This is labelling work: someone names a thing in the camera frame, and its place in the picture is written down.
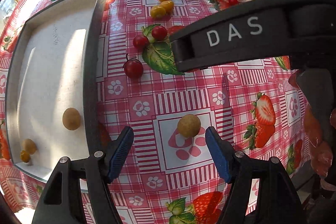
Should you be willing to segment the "brown longan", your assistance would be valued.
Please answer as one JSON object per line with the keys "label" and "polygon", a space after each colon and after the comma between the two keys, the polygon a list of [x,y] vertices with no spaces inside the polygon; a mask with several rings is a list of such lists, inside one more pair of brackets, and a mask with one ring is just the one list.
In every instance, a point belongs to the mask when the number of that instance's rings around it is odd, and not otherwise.
{"label": "brown longan", "polygon": [[31,139],[24,139],[22,141],[22,148],[30,155],[33,155],[37,151],[37,146]]}
{"label": "brown longan", "polygon": [[76,130],[81,125],[81,116],[76,108],[67,108],[62,117],[63,126],[68,130]]}

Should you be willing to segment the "red cherry tomato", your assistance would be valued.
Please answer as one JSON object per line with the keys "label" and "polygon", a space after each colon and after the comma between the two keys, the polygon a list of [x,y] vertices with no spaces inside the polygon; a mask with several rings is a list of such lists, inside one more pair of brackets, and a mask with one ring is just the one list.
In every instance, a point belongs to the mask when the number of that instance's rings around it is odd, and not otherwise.
{"label": "red cherry tomato", "polygon": [[228,3],[230,6],[238,5],[240,2],[239,0],[228,0]]}
{"label": "red cherry tomato", "polygon": [[123,70],[130,79],[139,79],[143,75],[143,65],[136,57],[125,56],[126,62],[123,64]]}
{"label": "red cherry tomato", "polygon": [[149,39],[144,35],[137,35],[133,39],[133,46],[138,50],[143,50],[149,44]]}
{"label": "red cherry tomato", "polygon": [[163,26],[155,26],[151,31],[151,35],[156,41],[163,41],[167,37],[167,29]]}

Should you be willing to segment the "red cherry tomato by bowl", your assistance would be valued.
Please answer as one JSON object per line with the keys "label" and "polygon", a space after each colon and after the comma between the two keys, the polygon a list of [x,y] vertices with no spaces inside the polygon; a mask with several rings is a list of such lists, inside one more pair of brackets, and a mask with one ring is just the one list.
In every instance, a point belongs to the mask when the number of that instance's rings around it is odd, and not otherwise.
{"label": "red cherry tomato by bowl", "polygon": [[240,2],[239,0],[228,0],[228,3],[230,6],[238,5]]}

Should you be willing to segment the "grey rectangular tray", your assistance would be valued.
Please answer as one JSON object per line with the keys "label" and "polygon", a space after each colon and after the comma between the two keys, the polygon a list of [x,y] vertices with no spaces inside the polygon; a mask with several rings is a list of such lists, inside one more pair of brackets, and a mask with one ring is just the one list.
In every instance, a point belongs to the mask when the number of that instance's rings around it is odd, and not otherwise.
{"label": "grey rectangular tray", "polygon": [[[13,165],[47,182],[63,156],[89,156],[87,135],[97,124],[97,65],[106,0],[58,0],[28,19],[19,35],[6,80],[6,132]],[[76,108],[81,125],[63,126]],[[22,141],[37,151],[20,159]]]}

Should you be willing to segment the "brown longan fruit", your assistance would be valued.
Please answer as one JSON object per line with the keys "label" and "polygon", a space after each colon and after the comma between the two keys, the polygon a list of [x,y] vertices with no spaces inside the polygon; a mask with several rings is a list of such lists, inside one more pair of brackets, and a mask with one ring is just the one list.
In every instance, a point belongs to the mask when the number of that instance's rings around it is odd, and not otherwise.
{"label": "brown longan fruit", "polygon": [[177,124],[177,132],[185,138],[193,138],[201,129],[200,119],[193,114],[183,116]]}

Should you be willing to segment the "strawberry pattern tablecloth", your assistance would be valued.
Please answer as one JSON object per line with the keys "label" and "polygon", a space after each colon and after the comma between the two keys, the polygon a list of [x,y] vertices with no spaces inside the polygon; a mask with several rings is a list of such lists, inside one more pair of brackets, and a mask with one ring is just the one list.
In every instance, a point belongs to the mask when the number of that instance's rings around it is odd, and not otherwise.
{"label": "strawberry pattern tablecloth", "polygon": [[[159,0],[112,0],[100,31],[97,71],[98,117],[111,136],[124,125],[134,129],[135,140],[120,177],[110,186],[123,223],[168,223],[169,204],[183,210],[181,223],[213,223],[205,205],[219,213],[229,188],[218,176],[205,143],[205,130],[214,126],[221,137],[238,147],[253,122],[252,102],[266,94],[276,114],[275,131],[268,142],[248,151],[257,159],[277,156],[291,173],[309,159],[303,134],[307,105],[303,94],[288,83],[286,57],[232,63],[179,75],[167,46],[137,51],[136,35],[150,36],[155,25],[176,32],[228,7],[226,0],[171,0],[174,9],[162,19],[150,10]],[[15,43],[24,22],[51,4],[51,0],[20,0],[1,25],[2,44]],[[143,75],[130,79],[123,70],[126,54],[143,65]],[[179,120],[196,115],[197,136],[177,132]]]}

